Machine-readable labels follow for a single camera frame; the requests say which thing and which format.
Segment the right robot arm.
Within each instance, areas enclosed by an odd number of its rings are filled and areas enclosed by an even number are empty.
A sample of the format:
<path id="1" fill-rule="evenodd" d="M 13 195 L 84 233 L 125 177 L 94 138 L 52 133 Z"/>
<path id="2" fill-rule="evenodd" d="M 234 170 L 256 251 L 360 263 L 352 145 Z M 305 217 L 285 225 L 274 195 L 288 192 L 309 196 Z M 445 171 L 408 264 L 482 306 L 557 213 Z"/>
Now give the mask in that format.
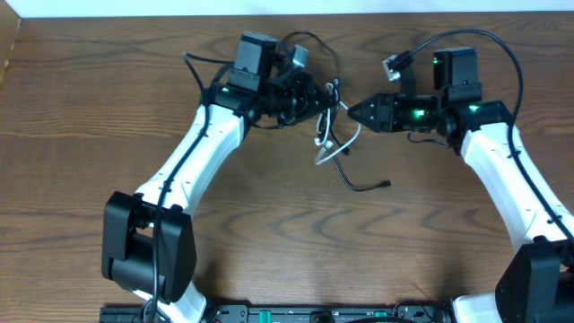
<path id="1" fill-rule="evenodd" d="M 377 93 L 349 117 L 377 133 L 437 131 L 487 189 L 515 250 L 494 291 L 451 302 L 452 321 L 571 322 L 573 215 L 530 159 L 506 106 L 483 100 L 474 48 L 434 52 L 435 96 L 417 94 L 411 67 L 396 60 L 383 66 L 401 91 Z"/>

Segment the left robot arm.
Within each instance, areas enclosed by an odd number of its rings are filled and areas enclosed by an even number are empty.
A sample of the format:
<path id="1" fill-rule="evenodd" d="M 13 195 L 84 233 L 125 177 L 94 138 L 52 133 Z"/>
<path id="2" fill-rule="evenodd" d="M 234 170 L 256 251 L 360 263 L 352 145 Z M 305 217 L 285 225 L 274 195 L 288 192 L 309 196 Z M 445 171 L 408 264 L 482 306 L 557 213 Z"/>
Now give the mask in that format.
<path id="1" fill-rule="evenodd" d="M 193 217 L 223 162 L 263 116 L 277 128 L 329 114 L 340 82 L 318 85 L 301 45 L 244 32 L 237 54 L 200 83 L 196 117 L 161 168 L 133 194 L 114 193 L 105 205 L 101 272 L 143 299 L 135 322 L 198 322 L 206 298 L 195 288 Z"/>

